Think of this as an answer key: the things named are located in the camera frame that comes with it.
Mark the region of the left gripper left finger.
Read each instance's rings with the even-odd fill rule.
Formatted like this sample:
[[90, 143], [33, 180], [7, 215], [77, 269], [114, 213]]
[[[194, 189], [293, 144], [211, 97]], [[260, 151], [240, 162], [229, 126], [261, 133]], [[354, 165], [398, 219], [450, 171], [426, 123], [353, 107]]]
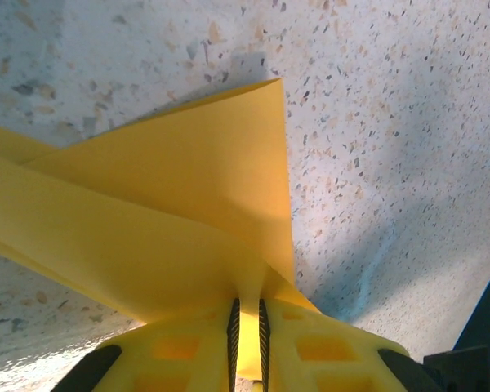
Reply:
[[149, 323], [86, 354], [55, 391], [233, 391], [240, 302]]

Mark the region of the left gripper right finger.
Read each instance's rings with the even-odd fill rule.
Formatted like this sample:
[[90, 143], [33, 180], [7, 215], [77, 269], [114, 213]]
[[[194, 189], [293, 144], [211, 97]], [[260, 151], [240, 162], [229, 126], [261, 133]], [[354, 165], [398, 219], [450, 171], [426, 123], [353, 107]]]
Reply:
[[260, 300], [264, 391], [440, 391], [398, 343], [281, 300]]

